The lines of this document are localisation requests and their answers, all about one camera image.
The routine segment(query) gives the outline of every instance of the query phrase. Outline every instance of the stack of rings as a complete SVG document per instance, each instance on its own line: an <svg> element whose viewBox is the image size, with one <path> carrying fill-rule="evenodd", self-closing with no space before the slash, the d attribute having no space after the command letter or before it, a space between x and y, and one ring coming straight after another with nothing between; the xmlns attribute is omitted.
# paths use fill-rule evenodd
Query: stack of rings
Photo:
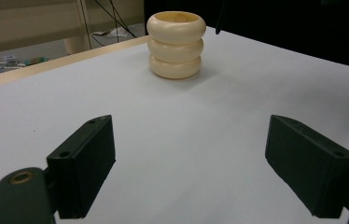
<svg viewBox="0 0 349 224"><path fill-rule="evenodd" d="M204 20L193 13L164 11L147 21L150 69L161 77L179 79L197 74L202 65Z"/></svg>

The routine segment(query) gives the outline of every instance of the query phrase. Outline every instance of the white tabletop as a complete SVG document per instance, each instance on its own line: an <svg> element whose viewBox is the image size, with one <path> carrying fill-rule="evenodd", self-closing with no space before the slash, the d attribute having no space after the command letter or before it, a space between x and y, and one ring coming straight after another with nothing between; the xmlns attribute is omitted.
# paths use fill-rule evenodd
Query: white tabletop
<svg viewBox="0 0 349 224"><path fill-rule="evenodd" d="M312 217L267 163L270 116L349 149L349 66L208 28L202 69L157 77L147 44L0 85L0 179L112 115L117 162L87 217L58 223L346 223Z"/></svg>

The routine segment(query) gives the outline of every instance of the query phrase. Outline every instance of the floor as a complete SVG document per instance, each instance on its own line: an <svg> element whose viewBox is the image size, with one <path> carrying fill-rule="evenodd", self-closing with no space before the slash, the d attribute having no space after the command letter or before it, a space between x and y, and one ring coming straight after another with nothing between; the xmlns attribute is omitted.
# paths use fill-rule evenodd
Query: floor
<svg viewBox="0 0 349 224"><path fill-rule="evenodd" d="M134 24L128 26L129 30L136 37L140 37L146 34L145 25L143 23ZM117 30L102 31L106 32L104 35L91 35L91 46L93 49L97 49L103 46L108 46L125 40L133 39L133 35L126 32L122 28ZM64 46L63 40L56 40L44 44L29 46L19 49L10 49L0 52L0 63L4 62L4 56L14 56L18 63L24 63L26 60L33 58L47 57L49 60L62 58L68 55ZM0 73L13 70L4 68L3 64L0 64Z"/></svg>

